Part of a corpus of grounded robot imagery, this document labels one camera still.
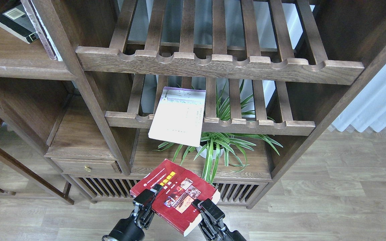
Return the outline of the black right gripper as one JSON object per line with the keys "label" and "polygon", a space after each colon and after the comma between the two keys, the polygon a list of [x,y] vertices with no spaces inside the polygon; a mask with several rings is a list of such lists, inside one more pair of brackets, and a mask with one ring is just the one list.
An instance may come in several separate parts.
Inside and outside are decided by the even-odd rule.
{"label": "black right gripper", "polygon": [[233,232],[226,229],[223,222],[225,214],[210,199],[200,201],[196,199],[192,205],[200,211],[202,221],[199,227],[207,241],[246,241],[238,230]]}

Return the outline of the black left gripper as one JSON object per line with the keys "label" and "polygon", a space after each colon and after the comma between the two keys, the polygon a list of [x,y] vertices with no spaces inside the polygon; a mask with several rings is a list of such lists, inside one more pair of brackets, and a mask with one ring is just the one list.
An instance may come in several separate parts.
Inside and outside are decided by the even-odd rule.
{"label": "black left gripper", "polygon": [[134,198],[134,214],[129,218],[120,219],[109,235],[102,237],[103,241],[142,241],[145,234],[142,229],[149,229],[155,212],[152,209],[152,203],[163,188],[156,184],[151,190],[145,189]]}

